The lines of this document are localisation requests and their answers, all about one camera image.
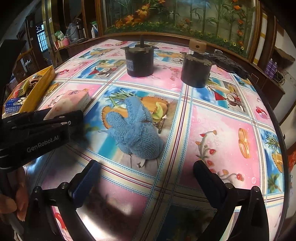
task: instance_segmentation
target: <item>window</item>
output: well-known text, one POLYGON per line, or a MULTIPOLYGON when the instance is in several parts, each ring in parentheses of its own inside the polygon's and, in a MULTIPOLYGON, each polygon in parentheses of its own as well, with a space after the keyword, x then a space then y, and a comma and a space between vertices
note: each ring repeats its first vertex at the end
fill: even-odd
POLYGON ((48 49, 46 36, 44 32, 44 25, 42 24, 42 25, 36 26, 36 31, 37 31, 37 39, 39 42, 40 50, 41 52, 44 52, 45 50, 48 49))

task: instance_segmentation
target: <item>table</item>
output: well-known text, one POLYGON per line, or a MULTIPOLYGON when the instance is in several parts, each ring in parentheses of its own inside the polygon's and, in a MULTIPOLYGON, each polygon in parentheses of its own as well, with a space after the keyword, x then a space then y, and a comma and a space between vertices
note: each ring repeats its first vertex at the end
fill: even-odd
MULTIPOLYGON (((101 178, 77 212, 96 240, 196 240, 215 214, 192 173, 202 159, 224 182, 260 187, 273 240, 283 209, 283 162, 273 123, 252 84, 213 66, 207 86, 192 88, 180 79, 180 52, 190 50, 154 42, 147 42, 159 48, 153 75, 130 77, 120 47, 135 43, 110 39, 56 69, 39 110, 54 106, 68 90, 87 89, 91 102, 81 133, 25 166, 29 191, 69 182, 94 159, 102 164, 101 178), (155 123, 166 144, 156 159, 121 152, 104 132, 102 112, 114 107, 113 100, 124 108, 122 100, 131 95, 166 101, 167 113, 155 123)), ((53 210, 64 238, 71 240, 53 210)), ((239 207, 222 240, 238 213, 239 207)))

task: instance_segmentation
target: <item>blue mitten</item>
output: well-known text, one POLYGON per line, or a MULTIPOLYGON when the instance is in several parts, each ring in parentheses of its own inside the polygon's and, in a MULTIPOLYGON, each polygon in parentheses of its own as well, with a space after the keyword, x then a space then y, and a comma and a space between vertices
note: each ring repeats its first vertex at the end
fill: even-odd
POLYGON ((117 112, 109 112, 106 120, 112 127, 107 130, 117 142, 118 147, 127 154, 135 154, 143 159, 154 159, 163 149, 148 109, 136 96, 124 100, 128 117, 117 112))

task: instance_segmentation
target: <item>purple bottle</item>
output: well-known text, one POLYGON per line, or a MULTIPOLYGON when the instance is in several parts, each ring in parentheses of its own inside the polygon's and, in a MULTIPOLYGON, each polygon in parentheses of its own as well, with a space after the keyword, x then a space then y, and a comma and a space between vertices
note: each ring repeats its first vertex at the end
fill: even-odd
POLYGON ((277 71, 277 64, 275 62, 275 63, 272 64, 271 70, 270 70, 270 72, 268 74, 269 78, 272 79, 274 77, 276 71, 277 71))
POLYGON ((267 66, 266 66, 266 68, 265 68, 265 70, 264 70, 264 73, 266 73, 267 75, 269 74, 269 72, 270 72, 270 70, 271 70, 271 67, 272 67, 272 65, 273 65, 273 61, 272 61, 272 58, 268 61, 268 63, 267 63, 267 66))

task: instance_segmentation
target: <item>blue box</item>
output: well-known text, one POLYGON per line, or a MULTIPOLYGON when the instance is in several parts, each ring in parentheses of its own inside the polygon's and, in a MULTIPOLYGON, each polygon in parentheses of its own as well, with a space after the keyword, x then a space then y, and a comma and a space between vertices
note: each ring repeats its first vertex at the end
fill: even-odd
POLYGON ((22 100, 20 98, 12 98, 5 103, 5 112, 18 112, 22 107, 22 100))

